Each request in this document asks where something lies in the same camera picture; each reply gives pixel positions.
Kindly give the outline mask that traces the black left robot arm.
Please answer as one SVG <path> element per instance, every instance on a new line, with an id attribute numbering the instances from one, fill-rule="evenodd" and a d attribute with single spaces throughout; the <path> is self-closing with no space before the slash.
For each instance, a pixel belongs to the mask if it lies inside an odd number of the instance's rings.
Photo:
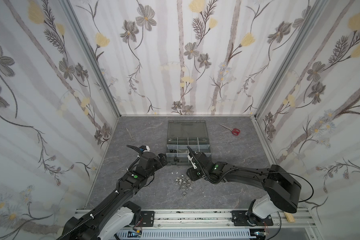
<path id="1" fill-rule="evenodd" d="M 149 178 L 168 164 L 166 154 L 155 154 L 148 146 L 128 148 L 138 153 L 128 171 L 118 179 L 116 188 L 96 207 L 82 217 L 72 217 L 64 226 L 59 240 L 109 240 L 122 228 L 140 220 L 141 207 L 130 199 L 149 184 Z"/>

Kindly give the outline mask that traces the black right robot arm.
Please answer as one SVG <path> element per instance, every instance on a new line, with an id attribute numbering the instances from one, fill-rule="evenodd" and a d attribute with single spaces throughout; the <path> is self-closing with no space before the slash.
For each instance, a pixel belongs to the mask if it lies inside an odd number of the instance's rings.
<path id="1" fill-rule="evenodd" d="M 213 185 L 221 182 L 233 182 L 257 187 L 267 194 L 252 200 L 248 210 L 241 217 L 232 216 L 233 223 L 240 226 L 256 227 L 273 213 L 283 211 L 289 214 L 297 212 L 299 203 L 310 200 L 314 193 L 313 185 L 305 178 L 286 172 L 279 165 L 269 168 L 239 167 L 227 162 L 213 163 L 204 153 L 196 153 L 188 146 L 188 160 L 192 167 L 187 176 L 192 181 L 204 179 Z"/>

